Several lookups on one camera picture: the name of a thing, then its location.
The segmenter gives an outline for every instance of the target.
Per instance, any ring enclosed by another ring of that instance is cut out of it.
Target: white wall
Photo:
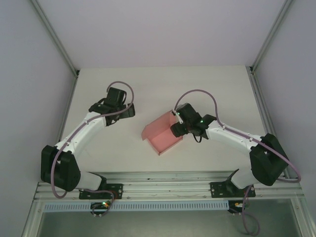
[[[257,70],[276,133],[316,220],[316,1],[295,1]]]
[[[284,0],[39,0],[77,68],[250,66]]]
[[[18,237],[74,79],[28,1],[2,1],[0,21],[0,230]]]

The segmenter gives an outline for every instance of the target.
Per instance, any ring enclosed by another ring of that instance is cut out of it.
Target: black joint
[[[126,108],[124,104],[126,100],[126,92],[114,87],[110,87],[108,95],[106,98],[99,100],[97,103],[94,103],[89,109],[89,112],[96,112],[101,115],[115,113]],[[113,124],[113,121],[116,122],[119,119],[125,119],[135,116],[135,107],[134,104],[125,112],[106,116],[106,126]]]
[[[281,144],[274,135],[269,133],[266,134],[261,138],[261,142],[288,159]],[[260,183],[267,186],[272,186],[288,166],[285,161],[262,147],[260,144],[251,149],[250,162],[253,176]]]
[[[208,139],[206,130],[208,126],[216,120],[216,117],[205,115],[201,117],[189,103],[185,103],[176,109],[176,113],[180,116],[183,123],[179,122],[170,127],[175,137],[180,137],[188,133],[192,133],[195,137],[203,137]]]
[[[41,152],[40,178],[50,182],[51,168],[58,152],[56,147],[47,145]],[[58,157],[60,163],[56,163],[54,172],[54,184],[67,192],[72,191],[79,183],[81,173],[75,156],[71,152],[62,152]]]

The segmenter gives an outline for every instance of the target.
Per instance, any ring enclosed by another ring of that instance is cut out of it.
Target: black mounting bracket
[[[95,208],[96,210],[94,210],[93,212],[91,211],[90,213],[93,215],[102,215],[104,212],[107,211],[107,209],[109,209],[109,206],[111,205],[111,201],[106,201],[106,202],[92,202],[90,205],[90,209],[93,210],[93,208]]]
[[[98,176],[102,178],[98,191],[101,191],[101,190],[110,191],[114,194],[114,199],[122,199],[123,184],[107,184],[107,179],[105,177],[101,175],[98,175]],[[83,200],[112,199],[112,196],[109,193],[91,193],[85,190],[80,190],[79,199],[83,199]]]
[[[229,200],[228,201],[228,212],[234,213],[241,213],[242,212],[242,202],[243,200]]]
[[[232,182],[232,176],[238,171],[235,170],[224,182],[211,182],[211,195],[212,198],[243,198],[248,187],[238,189]],[[255,197],[255,189],[252,187],[249,190],[248,197]]]
[[[94,103],[89,112],[96,112],[101,115],[117,112],[126,108],[124,104],[126,100],[126,92],[124,90],[120,90],[114,87],[110,87],[108,91],[108,95],[106,98],[99,100],[97,103]],[[135,116],[135,107],[134,104],[126,110],[125,112],[105,117],[106,126],[110,126],[114,124],[114,122],[118,121],[119,119],[125,119]]]

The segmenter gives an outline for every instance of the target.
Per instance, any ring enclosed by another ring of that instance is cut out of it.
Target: white panel
[[[18,237],[41,150],[56,142],[73,79],[28,1],[1,1],[0,20],[0,230]]]
[[[316,1],[296,1],[258,69],[277,136],[316,218]]]
[[[122,119],[100,131],[77,157],[84,171],[209,171],[234,170],[250,165],[249,157],[216,141],[194,141],[191,134],[160,157],[142,141],[145,125],[171,110],[186,91],[202,88],[217,99],[223,122],[252,134],[264,134],[259,111],[245,66],[157,67],[83,69],[70,107],[64,136],[67,136],[95,102],[106,96],[115,81],[129,83],[135,91],[136,116]],[[115,85],[128,92],[128,88]],[[202,93],[187,95],[202,116],[214,115],[214,104]]]
[[[40,0],[78,68],[251,65],[284,0]]]

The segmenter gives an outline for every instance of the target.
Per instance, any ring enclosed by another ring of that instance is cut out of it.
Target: pink cable
[[[194,89],[194,90],[189,90],[187,91],[186,93],[184,93],[177,101],[175,107],[174,107],[174,110],[177,109],[178,107],[178,104],[180,102],[180,100],[186,96],[187,94],[191,93],[191,92],[202,92],[202,93],[205,93],[207,95],[209,95],[212,99],[213,99],[213,102],[214,102],[214,106],[215,106],[215,116],[216,116],[216,119],[217,119],[217,122],[221,125],[221,127],[223,128],[224,127],[224,124],[220,121],[219,119],[219,116],[218,116],[218,108],[217,108],[217,102],[214,98],[214,96],[207,92],[206,90],[201,90],[201,89]],[[240,133],[238,131],[235,131],[229,127],[225,127],[224,128],[225,130],[229,131],[229,132],[232,132],[238,136],[241,136],[241,137],[244,137],[246,139],[250,139],[251,137],[248,136],[248,135],[245,135],[243,133]],[[283,155],[281,155],[279,152],[277,152],[276,150],[272,149],[271,147],[267,146],[266,144],[262,143],[261,141],[258,141],[257,139],[254,139],[252,138],[252,140],[254,142],[256,142],[257,144],[259,144],[260,146],[264,147],[265,149],[267,149],[268,151],[272,152],[273,154],[275,154],[276,156],[278,156],[279,158],[281,158],[283,161],[285,161],[294,171],[295,173],[297,174],[297,179],[296,180],[286,180],[286,179],[277,179],[279,181],[282,181],[282,182],[286,182],[286,183],[299,183],[301,180],[302,180],[302,176],[300,174],[300,172],[298,171],[298,169],[286,158],[284,157]],[[259,221],[257,220],[257,218],[255,216],[253,216],[252,214],[248,213],[248,212],[245,212],[244,209],[245,209],[245,203],[246,203],[246,198],[248,196],[248,193],[249,193],[249,190],[250,190],[251,186],[248,187],[246,193],[245,193],[245,196],[243,198],[243,201],[242,201],[242,211],[241,211],[241,215],[242,215],[242,222],[243,222],[243,226],[245,228],[245,230],[247,231],[247,233],[251,236],[257,236],[259,233],[260,233],[260,224],[259,224]],[[258,225],[258,231],[255,232],[255,233],[252,233],[249,231],[248,227],[247,227],[247,224],[246,224],[246,218],[245,216],[248,215],[248,216],[251,216],[252,218],[254,218],[254,220],[257,222],[257,225]]]
[[[64,148],[68,145],[68,143],[71,142],[71,140],[78,134],[78,132],[79,132],[81,129],[83,129],[83,128],[84,128],[88,123],[90,123],[91,121],[93,121],[93,120],[95,120],[95,119],[98,119],[98,118],[102,118],[102,117],[107,117],[107,116],[113,116],[113,115],[121,114],[121,113],[127,111],[127,110],[132,106],[132,104],[133,104],[133,102],[134,102],[134,91],[133,91],[132,87],[131,87],[129,84],[127,84],[127,83],[125,83],[125,82],[123,82],[123,81],[114,81],[114,82],[112,82],[112,83],[108,86],[107,92],[109,91],[110,87],[111,87],[113,84],[115,84],[115,83],[124,84],[124,85],[126,85],[126,86],[130,89],[130,91],[131,91],[131,93],[132,93],[132,100],[131,100],[130,104],[129,104],[125,109],[123,109],[123,110],[121,110],[121,111],[117,111],[117,112],[113,112],[113,113],[109,113],[109,114],[104,114],[104,115],[98,115],[98,116],[95,116],[95,117],[92,117],[92,118],[88,119],[86,122],[84,122],[83,124],[81,124],[81,125],[73,132],[73,134],[67,139],[67,141],[63,144],[63,146],[62,146],[62,147],[59,149],[59,151],[57,152],[57,154],[56,154],[56,156],[55,156],[55,158],[54,158],[53,164],[52,164],[52,166],[51,166],[51,171],[50,171],[50,183],[51,183],[51,189],[52,189],[53,194],[54,194],[55,197],[57,197],[57,198],[64,198],[64,197],[66,196],[66,194],[67,194],[67,191],[65,191],[65,193],[62,194],[61,196],[57,194],[56,189],[55,189],[55,183],[54,183],[54,173],[55,173],[55,166],[56,166],[57,160],[58,160],[60,154],[62,153],[62,151],[64,150]]]

